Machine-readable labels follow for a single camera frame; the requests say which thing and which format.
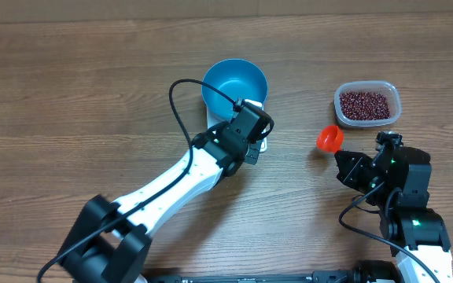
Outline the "red plastic scoop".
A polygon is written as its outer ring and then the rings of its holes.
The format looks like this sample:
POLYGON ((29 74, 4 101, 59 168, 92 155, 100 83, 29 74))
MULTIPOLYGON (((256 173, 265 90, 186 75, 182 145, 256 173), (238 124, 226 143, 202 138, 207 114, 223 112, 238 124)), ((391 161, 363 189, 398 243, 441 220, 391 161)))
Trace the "red plastic scoop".
POLYGON ((316 138, 316 147, 327 153, 336 153, 344 142, 344 133, 337 125, 329 125, 322 129, 316 138))

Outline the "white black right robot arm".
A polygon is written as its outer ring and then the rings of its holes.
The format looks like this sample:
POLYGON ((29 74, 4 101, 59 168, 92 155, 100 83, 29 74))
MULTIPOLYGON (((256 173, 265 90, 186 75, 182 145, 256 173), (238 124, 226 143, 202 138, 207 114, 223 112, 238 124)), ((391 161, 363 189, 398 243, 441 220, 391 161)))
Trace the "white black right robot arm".
POLYGON ((350 282, 452 282, 451 242, 443 218, 429 208, 430 155, 412 147, 383 145, 375 157, 339 150, 338 180, 378 208, 380 235, 394 263, 363 260, 350 282))

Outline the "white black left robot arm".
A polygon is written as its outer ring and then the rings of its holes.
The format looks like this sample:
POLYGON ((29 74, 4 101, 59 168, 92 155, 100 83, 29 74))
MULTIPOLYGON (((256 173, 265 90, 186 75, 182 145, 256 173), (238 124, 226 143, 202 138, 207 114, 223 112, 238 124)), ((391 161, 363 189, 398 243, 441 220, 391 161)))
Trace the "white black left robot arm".
POLYGON ((189 138, 173 167, 113 202, 89 200, 53 263, 77 282, 143 282, 141 272, 155 232, 182 206, 234 175, 267 136, 265 122, 234 119, 189 138))

